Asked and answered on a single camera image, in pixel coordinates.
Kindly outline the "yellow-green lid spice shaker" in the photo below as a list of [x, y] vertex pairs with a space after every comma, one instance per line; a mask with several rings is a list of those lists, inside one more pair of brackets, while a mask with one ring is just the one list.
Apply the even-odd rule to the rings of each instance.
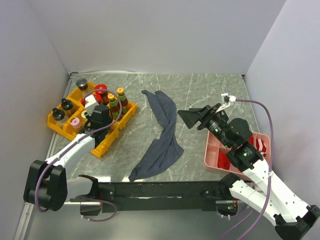
[[84, 110], [84, 111], [81, 112], [81, 117], [82, 117], [82, 119], [83, 119], [85, 122], [88, 120], [87, 117], [86, 117], [86, 114], [87, 114], [87, 111], [86, 111], [86, 110]]

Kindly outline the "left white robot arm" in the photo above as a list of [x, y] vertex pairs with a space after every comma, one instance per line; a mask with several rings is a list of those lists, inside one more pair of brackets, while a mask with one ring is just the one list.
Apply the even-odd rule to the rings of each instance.
[[84, 196], [94, 201], [100, 196], [98, 180], [81, 174], [68, 180], [67, 173], [106, 138], [113, 119], [106, 105], [95, 106], [76, 137], [61, 151], [44, 161], [35, 160], [29, 167], [23, 200], [40, 212], [59, 210], [65, 201]]

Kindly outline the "black lid spice jar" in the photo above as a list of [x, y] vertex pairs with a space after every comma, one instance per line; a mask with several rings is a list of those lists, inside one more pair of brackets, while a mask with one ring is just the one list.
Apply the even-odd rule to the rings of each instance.
[[81, 91], [83, 98], [90, 92], [90, 88], [89, 88], [88, 81], [86, 78], [79, 78], [75, 82], [75, 85]]

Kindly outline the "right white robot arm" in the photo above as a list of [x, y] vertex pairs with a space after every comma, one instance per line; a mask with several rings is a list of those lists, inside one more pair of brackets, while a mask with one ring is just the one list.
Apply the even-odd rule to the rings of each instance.
[[270, 170], [267, 160], [249, 142], [253, 133], [246, 120], [229, 120], [218, 105], [177, 113], [188, 129], [196, 123], [200, 123], [198, 130], [208, 129], [229, 150], [226, 156], [230, 163], [261, 190], [253, 189], [237, 175], [229, 173], [220, 180], [222, 198], [234, 197], [262, 213], [283, 240], [300, 240], [305, 236], [320, 217], [319, 207], [300, 199]]

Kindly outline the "green label sauce bottle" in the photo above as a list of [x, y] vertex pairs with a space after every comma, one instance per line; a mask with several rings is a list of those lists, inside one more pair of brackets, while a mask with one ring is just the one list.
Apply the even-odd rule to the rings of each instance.
[[120, 102], [121, 102], [121, 105], [122, 105], [121, 113], [122, 113], [122, 115], [125, 115], [129, 110], [129, 102], [128, 102], [128, 99], [125, 95], [125, 91], [122, 87], [119, 87], [117, 89], [117, 95], [118, 95]]

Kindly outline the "red label sauce bottle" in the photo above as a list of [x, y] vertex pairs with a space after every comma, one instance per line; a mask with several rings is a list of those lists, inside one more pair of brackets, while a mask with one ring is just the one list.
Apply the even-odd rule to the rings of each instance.
[[113, 119], [114, 120], [116, 118], [121, 119], [122, 111], [120, 110], [120, 104], [119, 104], [119, 101], [117, 100], [116, 96], [112, 93], [108, 93], [107, 97], [108, 97], [109, 108], [111, 110], [111, 115], [112, 115]]

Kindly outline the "black cap salt grinder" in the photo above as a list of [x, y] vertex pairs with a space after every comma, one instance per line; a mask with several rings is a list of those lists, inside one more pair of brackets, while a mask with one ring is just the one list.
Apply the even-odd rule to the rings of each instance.
[[74, 104], [71, 100], [62, 98], [61, 99], [61, 107], [64, 110], [65, 114], [68, 117], [71, 117], [74, 113]]

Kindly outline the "red lid sauce jar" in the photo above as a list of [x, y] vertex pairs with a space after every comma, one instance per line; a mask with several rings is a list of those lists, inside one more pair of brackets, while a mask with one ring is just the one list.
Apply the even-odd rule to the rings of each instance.
[[95, 86], [95, 95], [99, 95], [101, 98], [101, 102], [104, 105], [107, 105], [109, 103], [108, 99], [108, 88], [105, 84], [98, 84]]
[[102, 103], [102, 97], [101, 97], [100, 94], [94, 93], [93, 96], [94, 96], [94, 98], [95, 98], [95, 100], [96, 100], [96, 102], [97, 102], [98, 104], [101, 104], [101, 103]]

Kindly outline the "pink lid spice shaker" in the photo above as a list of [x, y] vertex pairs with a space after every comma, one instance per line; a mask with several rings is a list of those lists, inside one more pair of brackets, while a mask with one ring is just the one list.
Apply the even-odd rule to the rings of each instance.
[[82, 126], [82, 122], [78, 117], [74, 117], [70, 120], [70, 125], [73, 129], [79, 129]]

